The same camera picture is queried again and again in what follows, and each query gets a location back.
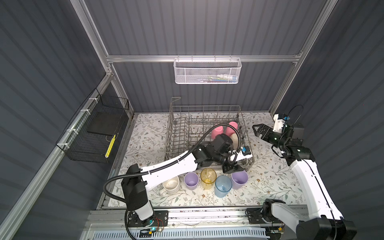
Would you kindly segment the beige plastic cup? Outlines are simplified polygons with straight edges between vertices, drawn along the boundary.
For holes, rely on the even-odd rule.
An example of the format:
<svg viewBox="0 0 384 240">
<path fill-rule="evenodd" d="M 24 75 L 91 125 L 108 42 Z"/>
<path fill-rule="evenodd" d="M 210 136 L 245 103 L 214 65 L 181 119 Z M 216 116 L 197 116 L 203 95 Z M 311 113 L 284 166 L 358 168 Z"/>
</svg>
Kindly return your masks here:
<svg viewBox="0 0 384 240">
<path fill-rule="evenodd" d="M 232 134 L 230 136 L 230 138 L 233 141 L 233 148 L 234 148 L 234 150 L 237 150 L 237 148 L 239 147 L 239 138 L 238 138 L 237 134 L 236 133 Z"/>
</svg>

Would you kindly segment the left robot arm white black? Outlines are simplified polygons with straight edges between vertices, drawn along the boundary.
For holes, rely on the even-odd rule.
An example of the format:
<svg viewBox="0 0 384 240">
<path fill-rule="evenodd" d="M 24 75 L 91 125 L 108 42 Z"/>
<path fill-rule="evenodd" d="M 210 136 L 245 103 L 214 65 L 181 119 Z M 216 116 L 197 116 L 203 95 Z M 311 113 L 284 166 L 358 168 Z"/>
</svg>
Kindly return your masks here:
<svg viewBox="0 0 384 240">
<path fill-rule="evenodd" d="M 104 194 L 124 202 L 127 211 L 136 213 L 144 223 L 155 218 L 148 192 L 159 184 L 179 175 L 207 168 L 213 163 L 221 165 L 224 173 L 242 171 L 238 162 L 252 157 L 250 147 L 238 145 L 234 148 L 232 139 L 226 134 L 220 134 L 207 142 L 207 135 L 218 127 L 220 124 L 208 129 L 188 151 L 175 158 L 143 168 L 134 164 L 128 168 L 126 174 L 109 178 L 103 185 Z"/>
</svg>

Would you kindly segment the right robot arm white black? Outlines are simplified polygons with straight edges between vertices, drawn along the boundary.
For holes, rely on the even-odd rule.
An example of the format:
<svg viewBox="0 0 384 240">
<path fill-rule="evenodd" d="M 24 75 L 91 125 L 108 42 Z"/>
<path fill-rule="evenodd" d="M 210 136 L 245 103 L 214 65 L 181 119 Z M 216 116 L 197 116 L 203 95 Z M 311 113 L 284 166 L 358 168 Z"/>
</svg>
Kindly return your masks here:
<svg viewBox="0 0 384 240">
<path fill-rule="evenodd" d="M 295 232 L 298 240 L 352 240 L 357 227 L 334 204 L 312 152 L 302 146 L 302 140 L 292 139 L 293 128 L 284 124 L 280 132 L 275 132 L 258 124 L 252 129 L 255 136 L 281 151 L 281 158 L 287 161 L 301 186 L 308 208 L 308 216 L 302 216 L 282 200 L 266 199 L 261 211 L 263 218 L 270 223 L 281 221 Z"/>
</svg>

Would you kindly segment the pink plastic cup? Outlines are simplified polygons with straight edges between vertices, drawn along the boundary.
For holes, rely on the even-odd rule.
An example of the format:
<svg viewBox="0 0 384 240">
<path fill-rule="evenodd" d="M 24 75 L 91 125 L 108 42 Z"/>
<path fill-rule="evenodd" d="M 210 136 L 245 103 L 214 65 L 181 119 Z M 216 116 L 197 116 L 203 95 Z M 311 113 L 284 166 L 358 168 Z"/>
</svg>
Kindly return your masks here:
<svg viewBox="0 0 384 240">
<path fill-rule="evenodd" d="M 238 130 L 239 125 L 237 122 L 230 122 L 229 125 Z M 225 134 L 230 137 L 232 134 L 235 133 L 233 128 L 227 127 L 225 130 Z"/>
<path fill-rule="evenodd" d="M 219 136 L 223 133 L 224 133 L 224 127 L 223 126 L 215 127 L 211 132 L 211 139 L 214 140 L 217 136 Z"/>
</svg>

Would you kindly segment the white vented front panel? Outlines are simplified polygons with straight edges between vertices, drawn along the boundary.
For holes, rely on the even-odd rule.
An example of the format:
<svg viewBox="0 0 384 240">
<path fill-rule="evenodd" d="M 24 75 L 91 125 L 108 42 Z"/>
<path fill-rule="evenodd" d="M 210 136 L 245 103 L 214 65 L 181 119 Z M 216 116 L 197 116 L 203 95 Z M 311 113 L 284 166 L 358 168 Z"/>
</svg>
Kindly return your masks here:
<svg viewBox="0 0 384 240">
<path fill-rule="evenodd" d="M 265 229 L 252 227 L 165 229 L 150 236 L 140 234 L 139 230 L 131 230 L 131 234 L 137 240 L 270 239 Z"/>
</svg>

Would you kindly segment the large lilac plastic cup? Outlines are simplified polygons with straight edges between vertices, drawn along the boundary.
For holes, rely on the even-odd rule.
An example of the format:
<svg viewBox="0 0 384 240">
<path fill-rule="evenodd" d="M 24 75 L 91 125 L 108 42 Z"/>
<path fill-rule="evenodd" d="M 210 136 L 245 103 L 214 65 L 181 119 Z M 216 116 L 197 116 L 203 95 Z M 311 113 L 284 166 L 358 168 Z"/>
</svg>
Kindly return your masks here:
<svg viewBox="0 0 384 240">
<path fill-rule="evenodd" d="M 232 189 L 237 190 L 244 186 L 249 179 L 246 171 L 235 172 L 231 174 Z"/>
</svg>

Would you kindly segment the yellow transparent cup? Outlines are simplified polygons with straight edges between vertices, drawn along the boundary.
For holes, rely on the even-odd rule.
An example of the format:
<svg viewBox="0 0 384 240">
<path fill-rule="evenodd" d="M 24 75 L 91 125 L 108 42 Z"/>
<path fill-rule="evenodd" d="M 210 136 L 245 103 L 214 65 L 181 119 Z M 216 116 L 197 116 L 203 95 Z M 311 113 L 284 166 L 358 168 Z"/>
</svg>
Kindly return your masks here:
<svg viewBox="0 0 384 240">
<path fill-rule="evenodd" d="M 215 181 L 217 179 L 217 173 L 215 170 L 211 168 L 205 168 L 202 170 L 200 177 L 201 177 L 203 189 L 210 190 L 215 185 Z"/>
</svg>

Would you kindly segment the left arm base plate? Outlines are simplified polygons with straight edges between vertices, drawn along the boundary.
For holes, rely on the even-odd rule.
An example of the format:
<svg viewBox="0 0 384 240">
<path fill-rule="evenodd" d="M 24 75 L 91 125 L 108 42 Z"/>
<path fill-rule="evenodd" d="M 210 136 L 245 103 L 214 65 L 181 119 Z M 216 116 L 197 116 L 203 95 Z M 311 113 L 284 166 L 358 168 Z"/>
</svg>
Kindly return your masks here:
<svg viewBox="0 0 384 240">
<path fill-rule="evenodd" d="M 148 220 L 141 221 L 136 212 L 129 212 L 127 216 L 128 227 L 166 227 L 168 225 L 169 212 L 165 210 L 155 210 L 154 215 Z"/>
</svg>

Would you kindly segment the white mesh wall basket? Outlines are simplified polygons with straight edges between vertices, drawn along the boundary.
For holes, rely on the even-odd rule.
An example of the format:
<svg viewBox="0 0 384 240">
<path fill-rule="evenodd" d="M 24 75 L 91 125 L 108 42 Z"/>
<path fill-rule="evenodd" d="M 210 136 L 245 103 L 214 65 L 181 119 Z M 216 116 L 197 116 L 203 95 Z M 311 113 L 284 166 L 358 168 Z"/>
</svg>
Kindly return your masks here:
<svg viewBox="0 0 384 240">
<path fill-rule="evenodd" d="M 242 62 L 235 58 L 176 58 L 173 67 L 175 83 L 179 85 L 234 85 L 209 82 L 208 77 L 236 75 L 239 82 Z"/>
</svg>

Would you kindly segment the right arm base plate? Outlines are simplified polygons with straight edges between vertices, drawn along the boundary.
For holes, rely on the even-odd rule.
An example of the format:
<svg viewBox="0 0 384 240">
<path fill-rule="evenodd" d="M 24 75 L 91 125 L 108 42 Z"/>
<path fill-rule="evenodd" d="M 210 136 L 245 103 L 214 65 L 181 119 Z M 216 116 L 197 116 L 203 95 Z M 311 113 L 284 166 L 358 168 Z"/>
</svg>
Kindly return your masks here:
<svg viewBox="0 0 384 240">
<path fill-rule="evenodd" d="M 247 208 L 245 214 L 250 224 L 285 225 L 271 213 L 265 212 L 263 208 Z"/>
</svg>

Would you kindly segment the yellow brush in basket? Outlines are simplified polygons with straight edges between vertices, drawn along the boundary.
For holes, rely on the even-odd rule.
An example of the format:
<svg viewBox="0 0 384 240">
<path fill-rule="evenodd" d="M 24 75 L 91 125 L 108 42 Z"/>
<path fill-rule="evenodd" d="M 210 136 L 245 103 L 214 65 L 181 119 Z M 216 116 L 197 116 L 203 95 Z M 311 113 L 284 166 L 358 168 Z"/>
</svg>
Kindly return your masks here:
<svg viewBox="0 0 384 240">
<path fill-rule="evenodd" d="M 108 159 L 112 150 L 113 150 L 113 146 L 114 146 L 114 143 L 116 141 L 116 135 L 113 135 L 113 137 L 111 138 L 111 140 L 109 141 L 109 146 L 107 148 L 107 151 L 105 153 L 105 158 Z"/>
</svg>

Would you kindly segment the small lilac plastic cup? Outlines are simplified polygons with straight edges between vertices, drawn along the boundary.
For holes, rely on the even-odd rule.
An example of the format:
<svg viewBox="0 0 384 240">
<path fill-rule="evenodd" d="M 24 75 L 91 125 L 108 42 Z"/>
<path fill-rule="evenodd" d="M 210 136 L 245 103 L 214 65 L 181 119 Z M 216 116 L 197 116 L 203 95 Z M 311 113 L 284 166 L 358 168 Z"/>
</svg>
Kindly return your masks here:
<svg viewBox="0 0 384 240">
<path fill-rule="evenodd" d="M 184 177 L 184 183 L 187 189 L 193 191 L 199 184 L 199 176 L 194 172 L 187 173 Z"/>
</svg>

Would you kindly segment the items in white basket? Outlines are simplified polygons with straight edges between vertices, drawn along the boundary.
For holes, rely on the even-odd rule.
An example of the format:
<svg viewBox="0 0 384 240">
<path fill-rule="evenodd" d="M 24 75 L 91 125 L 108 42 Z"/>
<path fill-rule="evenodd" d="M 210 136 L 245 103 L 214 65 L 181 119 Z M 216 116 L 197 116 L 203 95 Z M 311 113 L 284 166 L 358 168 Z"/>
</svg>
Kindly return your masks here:
<svg viewBox="0 0 384 240">
<path fill-rule="evenodd" d="M 213 82 L 213 83 L 237 84 L 238 83 L 238 76 L 236 76 L 236 75 L 209 76 L 208 81 Z"/>
</svg>

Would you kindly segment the white ceramic mug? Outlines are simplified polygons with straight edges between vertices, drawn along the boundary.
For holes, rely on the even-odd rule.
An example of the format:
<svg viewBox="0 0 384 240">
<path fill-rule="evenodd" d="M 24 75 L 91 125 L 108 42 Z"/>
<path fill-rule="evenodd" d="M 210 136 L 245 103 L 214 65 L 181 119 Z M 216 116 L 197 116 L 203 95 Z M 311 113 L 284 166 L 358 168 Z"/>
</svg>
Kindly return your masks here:
<svg viewBox="0 0 384 240">
<path fill-rule="evenodd" d="M 158 192 L 160 196 L 174 195 L 180 190 L 179 177 L 171 178 L 162 183 L 162 189 Z"/>
</svg>

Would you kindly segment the blue transparent cup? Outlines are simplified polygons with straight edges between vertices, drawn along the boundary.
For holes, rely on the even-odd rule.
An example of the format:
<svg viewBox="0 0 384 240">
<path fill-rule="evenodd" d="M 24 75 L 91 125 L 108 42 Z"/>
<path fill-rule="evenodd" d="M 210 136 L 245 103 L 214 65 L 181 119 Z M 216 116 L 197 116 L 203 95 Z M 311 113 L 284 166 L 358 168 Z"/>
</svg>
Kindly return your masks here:
<svg viewBox="0 0 384 240">
<path fill-rule="evenodd" d="M 215 181 L 215 195 L 224 198 L 232 189 L 232 181 L 227 176 L 219 176 Z"/>
</svg>

